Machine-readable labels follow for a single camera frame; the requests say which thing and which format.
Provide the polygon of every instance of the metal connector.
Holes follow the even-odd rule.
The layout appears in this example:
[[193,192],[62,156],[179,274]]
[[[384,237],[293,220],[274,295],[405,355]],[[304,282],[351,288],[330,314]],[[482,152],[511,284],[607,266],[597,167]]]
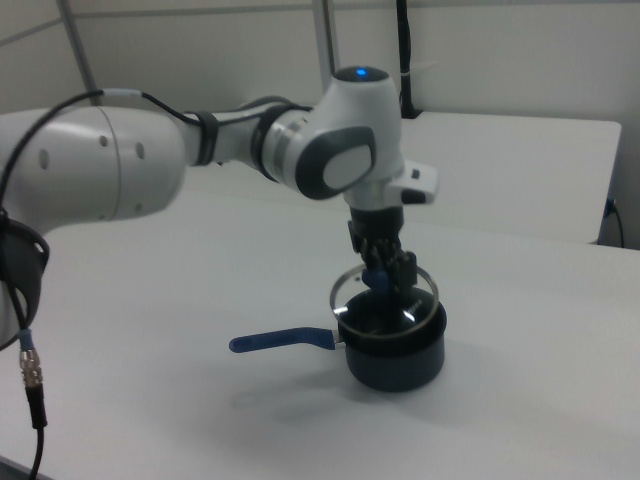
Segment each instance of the metal connector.
[[20,351],[20,368],[22,369],[22,380],[26,388],[42,385],[40,357],[35,348]]

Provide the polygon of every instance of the cable connector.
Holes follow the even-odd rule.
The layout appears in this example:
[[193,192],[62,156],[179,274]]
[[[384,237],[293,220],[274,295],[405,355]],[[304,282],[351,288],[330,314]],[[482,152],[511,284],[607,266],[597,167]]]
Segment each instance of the cable connector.
[[20,330],[18,337],[20,339],[20,368],[31,411],[31,424],[34,429],[38,430],[47,426],[40,357],[33,346],[31,330],[28,328]]

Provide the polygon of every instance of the black pot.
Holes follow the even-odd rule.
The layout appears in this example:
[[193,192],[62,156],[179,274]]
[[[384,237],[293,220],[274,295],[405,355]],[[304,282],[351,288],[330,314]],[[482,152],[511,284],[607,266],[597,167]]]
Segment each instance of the black pot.
[[340,277],[331,292],[331,307],[338,330],[293,328],[235,338],[233,352],[249,352],[309,343],[335,350],[344,342],[349,370],[364,385],[376,390],[404,392],[425,385],[435,378],[444,363],[444,331],[447,314],[438,301],[438,290],[424,270],[419,274],[433,294],[414,287],[409,303],[388,301],[371,290],[363,291],[336,308],[336,292],[363,267]]
[[385,351],[380,349],[381,345],[367,342],[359,342],[356,347],[345,340],[349,370],[364,385],[385,392],[405,392],[426,385],[444,363],[446,327],[447,314],[442,304],[438,304],[424,334],[406,339],[412,346],[405,351],[395,348]]

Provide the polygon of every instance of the black band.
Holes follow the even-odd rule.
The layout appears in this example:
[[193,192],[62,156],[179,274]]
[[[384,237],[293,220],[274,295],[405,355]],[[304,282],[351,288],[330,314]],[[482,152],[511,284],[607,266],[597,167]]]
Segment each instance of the black band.
[[264,168],[264,162],[262,161],[262,147],[264,145],[264,139],[267,137],[267,133],[280,115],[289,110],[303,110],[302,107],[296,105],[295,103],[287,103],[283,105],[275,105],[271,108],[268,108],[264,111],[264,113],[260,116],[260,121],[256,126],[255,131],[253,132],[253,137],[251,138],[251,158],[253,159],[253,164],[255,167],[269,180],[273,180],[277,182],[275,178],[269,175],[269,172]]
[[[0,255],[4,257],[11,282],[27,303],[25,317],[29,325],[38,310],[42,275],[49,260],[49,246],[37,232],[22,223],[9,219],[3,223]],[[0,271],[0,280],[5,280],[3,271]],[[0,345],[0,350],[12,344],[16,338]]]
[[216,148],[216,140],[218,139],[218,119],[211,113],[205,111],[187,112],[192,113],[200,120],[200,151],[198,152],[198,165],[209,165],[213,160],[213,152]]

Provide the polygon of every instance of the black bracket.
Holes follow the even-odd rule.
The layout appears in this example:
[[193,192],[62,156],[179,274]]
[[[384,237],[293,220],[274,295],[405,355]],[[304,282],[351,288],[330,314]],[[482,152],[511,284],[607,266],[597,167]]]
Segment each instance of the black bracket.
[[202,135],[200,136],[200,150],[196,166],[209,165],[213,160],[213,152],[218,139],[219,122],[211,113],[205,111],[187,112],[192,113],[200,120]]

